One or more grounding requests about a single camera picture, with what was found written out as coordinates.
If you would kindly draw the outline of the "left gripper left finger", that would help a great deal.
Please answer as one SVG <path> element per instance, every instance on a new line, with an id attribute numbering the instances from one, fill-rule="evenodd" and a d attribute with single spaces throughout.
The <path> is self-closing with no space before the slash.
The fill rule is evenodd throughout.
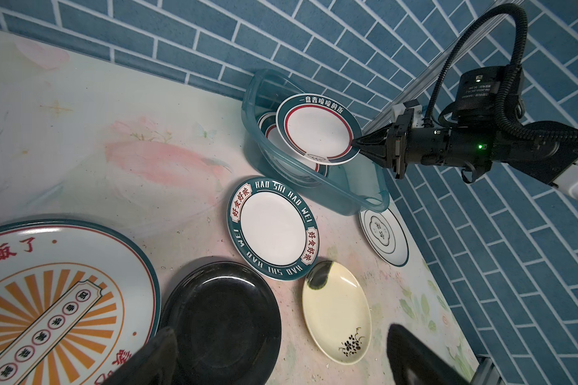
<path id="1" fill-rule="evenodd" d="M 177 357 L 174 330 L 165 327 L 102 384 L 171 384 Z"/>

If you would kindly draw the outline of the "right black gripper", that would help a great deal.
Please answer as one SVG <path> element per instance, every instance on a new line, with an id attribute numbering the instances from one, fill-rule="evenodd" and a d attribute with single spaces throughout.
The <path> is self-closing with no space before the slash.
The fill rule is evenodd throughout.
<path id="1" fill-rule="evenodd" d="M 460 168 L 471 184 L 491 170 L 493 132 L 469 128 L 419 127 L 418 114 L 407 109 L 389 125 L 353 140 L 360 154 L 401 179 L 409 164 Z"/>

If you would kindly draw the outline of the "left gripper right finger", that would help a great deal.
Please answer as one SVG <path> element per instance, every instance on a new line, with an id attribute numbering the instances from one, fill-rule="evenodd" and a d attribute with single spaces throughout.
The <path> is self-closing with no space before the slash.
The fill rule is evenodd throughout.
<path id="1" fill-rule="evenodd" d="M 386 354 L 396 384 L 469 384 L 403 325 L 390 325 Z"/>

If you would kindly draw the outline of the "green red rim plate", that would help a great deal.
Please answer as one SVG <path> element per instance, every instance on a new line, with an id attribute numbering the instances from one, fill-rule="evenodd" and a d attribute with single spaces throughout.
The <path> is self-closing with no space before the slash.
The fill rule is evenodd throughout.
<path id="1" fill-rule="evenodd" d="M 307 166 L 311 170 L 319 173 L 322 176 L 328 175 L 328 166 L 320 165 L 312 160 L 307 160 L 292 151 L 292 149 L 283 141 L 282 136 L 279 133 L 279 129 L 276 126 L 276 114 L 274 112 L 263 113 L 258 118 L 258 126 L 264 136 L 276 146 L 280 151 L 284 152 L 289 157 L 297 160 L 303 165 Z"/>
<path id="2" fill-rule="evenodd" d="M 288 97 L 276 110 L 276 125 L 292 152 L 320 165 L 343 165 L 359 154 L 353 141 L 362 136 L 360 124 L 330 97 L 314 93 Z"/>

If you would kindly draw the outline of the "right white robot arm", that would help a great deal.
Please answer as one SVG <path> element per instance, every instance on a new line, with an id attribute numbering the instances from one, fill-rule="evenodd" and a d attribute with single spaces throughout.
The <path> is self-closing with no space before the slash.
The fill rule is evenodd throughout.
<path id="1" fill-rule="evenodd" d="M 419 116 L 409 108 L 393 123 L 354 139 L 352 146 L 398 179 L 409 164 L 447 166 L 459 168 L 471 184 L 501 163 L 578 201 L 578 143 L 519 139 L 485 122 L 419 125 Z"/>

